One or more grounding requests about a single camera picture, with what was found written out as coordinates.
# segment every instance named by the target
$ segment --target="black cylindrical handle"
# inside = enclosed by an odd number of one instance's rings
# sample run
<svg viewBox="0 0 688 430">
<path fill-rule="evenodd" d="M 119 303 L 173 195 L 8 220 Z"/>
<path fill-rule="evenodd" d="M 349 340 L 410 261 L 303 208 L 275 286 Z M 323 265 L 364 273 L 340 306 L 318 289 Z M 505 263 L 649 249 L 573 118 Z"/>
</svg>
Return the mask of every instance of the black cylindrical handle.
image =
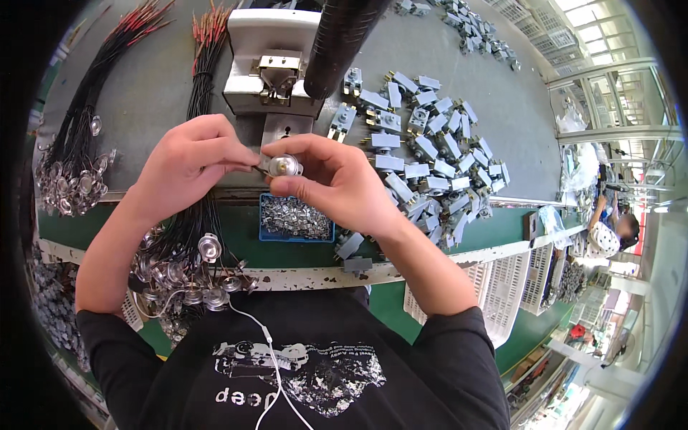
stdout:
<svg viewBox="0 0 688 430">
<path fill-rule="evenodd" d="M 311 98 L 323 100 L 336 91 L 390 1 L 325 1 L 303 82 Z"/>
</svg>

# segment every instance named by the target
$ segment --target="red object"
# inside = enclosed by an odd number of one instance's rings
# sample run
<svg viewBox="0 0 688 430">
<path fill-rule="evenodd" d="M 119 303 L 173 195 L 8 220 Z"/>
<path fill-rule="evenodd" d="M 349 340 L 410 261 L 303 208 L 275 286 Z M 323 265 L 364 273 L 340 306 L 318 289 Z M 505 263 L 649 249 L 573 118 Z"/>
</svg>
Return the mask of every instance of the red object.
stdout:
<svg viewBox="0 0 688 430">
<path fill-rule="evenodd" d="M 583 327 L 580 324 L 576 324 L 571 329 L 571 338 L 573 338 L 573 339 L 578 339 L 579 337 L 583 336 L 584 334 L 585 334 L 585 327 Z"/>
</svg>

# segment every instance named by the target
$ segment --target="blue plastic tray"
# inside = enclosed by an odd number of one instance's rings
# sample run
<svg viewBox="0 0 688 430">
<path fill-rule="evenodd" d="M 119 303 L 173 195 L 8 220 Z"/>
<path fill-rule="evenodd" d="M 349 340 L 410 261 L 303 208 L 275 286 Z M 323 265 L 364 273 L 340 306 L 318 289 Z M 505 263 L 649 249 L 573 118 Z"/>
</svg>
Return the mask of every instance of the blue plastic tray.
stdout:
<svg viewBox="0 0 688 430">
<path fill-rule="evenodd" d="M 299 242 L 302 244 L 331 244 L 334 242 L 334 221 L 332 221 L 332 237 L 329 239 L 306 239 L 305 237 L 298 237 L 292 235 L 282 235 L 279 233 L 269 233 L 267 230 L 263 229 L 263 225 L 260 220 L 263 219 L 263 199 L 266 197 L 272 197 L 275 199 L 294 199 L 296 197 L 279 197 L 277 195 L 272 195 L 270 193 L 262 193 L 260 195 L 260 200 L 258 201 L 258 240 L 263 242 Z"/>
</svg>

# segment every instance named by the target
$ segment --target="green floor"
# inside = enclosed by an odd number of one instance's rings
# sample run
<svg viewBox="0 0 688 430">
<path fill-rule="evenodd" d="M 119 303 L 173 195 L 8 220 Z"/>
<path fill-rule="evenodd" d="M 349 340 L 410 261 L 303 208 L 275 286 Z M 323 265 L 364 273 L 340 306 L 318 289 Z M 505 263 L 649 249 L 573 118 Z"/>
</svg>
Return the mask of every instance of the green floor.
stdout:
<svg viewBox="0 0 688 430">
<path fill-rule="evenodd" d="M 39 231 L 44 239 L 86 249 L 100 227 L 105 223 L 113 206 L 98 205 L 83 217 L 57 217 L 39 213 Z M 335 266 L 332 244 L 286 244 L 260 242 L 258 236 L 258 208 L 256 206 L 221 206 L 220 219 L 224 226 L 223 236 L 228 247 L 249 267 L 294 268 Z M 522 216 L 528 209 L 495 208 L 494 216 L 478 219 L 470 224 L 463 242 L 451 252 L 489 248 L 521 240 Z M 564 219 L 566 227 L 576 225 L 575 219 Z M 358 253 L 379 259 L 376 247 L 365 242 Z M 404 283 L 386 283 L 373 287 L 370 299 L 371 312 L 395 332 L 412 342 L 420 331 L 420 324 L 403 310 Z M 509 340 L 497 349 L 497 366 L 506 372 L 516 365 L 532 348 L 541 343 L 558 325 L 571 306 L 556 303 L 547 312 L 536 317 L 519 310 Z M 170 344 L 157 321 L 149 321 L 140 331 L 155 351 L 167 356 Z"/>
</svg>

